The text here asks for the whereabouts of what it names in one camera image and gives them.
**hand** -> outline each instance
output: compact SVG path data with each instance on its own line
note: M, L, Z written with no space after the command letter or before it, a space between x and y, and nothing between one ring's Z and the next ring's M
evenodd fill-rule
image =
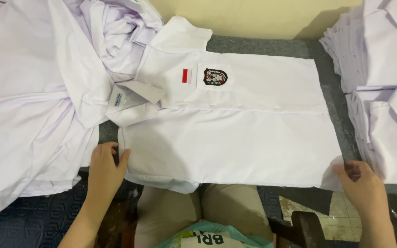
M334 170L363 221L389 217L384 183L366 162L347 161L345 165L334 165Z
M91 155L86 199L91 203L103 204L107 208L124 180L130 155L130 150L126 149L116 166L113 159L116 151L113 147L117 146L116 142L100 144Z

